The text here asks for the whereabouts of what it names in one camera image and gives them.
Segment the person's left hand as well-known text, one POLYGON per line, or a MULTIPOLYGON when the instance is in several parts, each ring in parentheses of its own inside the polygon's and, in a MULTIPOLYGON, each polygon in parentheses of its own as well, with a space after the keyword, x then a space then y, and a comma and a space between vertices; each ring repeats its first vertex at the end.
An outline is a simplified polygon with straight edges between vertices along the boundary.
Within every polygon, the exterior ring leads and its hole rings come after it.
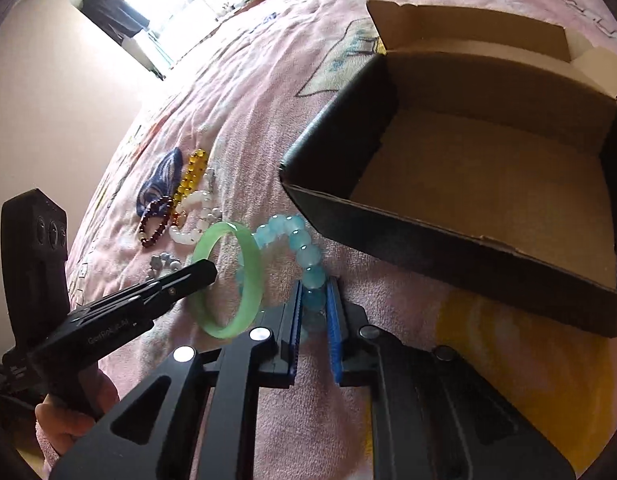
MULTIPOLYGON (((89 385, 92 399, 103 414, 120 400, 118 389, 102 370, 97 370, 96 378, 89 385)), ((35 417, 46 441, 58 455, 64 454, 79 437, 95 426, 95 419, 66 408, 50 394, 36 405, 35 417)))

